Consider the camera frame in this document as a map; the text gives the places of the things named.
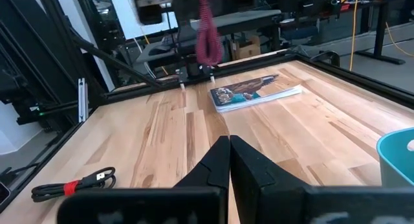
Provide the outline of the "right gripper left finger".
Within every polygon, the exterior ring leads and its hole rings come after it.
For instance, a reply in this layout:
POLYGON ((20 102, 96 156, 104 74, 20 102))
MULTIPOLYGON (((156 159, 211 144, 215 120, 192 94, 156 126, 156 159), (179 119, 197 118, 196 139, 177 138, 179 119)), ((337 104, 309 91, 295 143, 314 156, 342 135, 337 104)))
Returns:
POLYGON ((230 139, 220 136, 195 167, 175 187, 215 186, 228 189, 230 139))

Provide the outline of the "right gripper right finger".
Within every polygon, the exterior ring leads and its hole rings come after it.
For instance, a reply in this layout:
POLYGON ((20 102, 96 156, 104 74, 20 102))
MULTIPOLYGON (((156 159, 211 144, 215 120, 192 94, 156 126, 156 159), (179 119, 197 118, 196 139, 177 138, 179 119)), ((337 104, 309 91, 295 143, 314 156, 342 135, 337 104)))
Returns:
POLYGON ((230 173, 240 222, 302 223, 308 184, 241 137, 232 135, 230 142, 230 173))

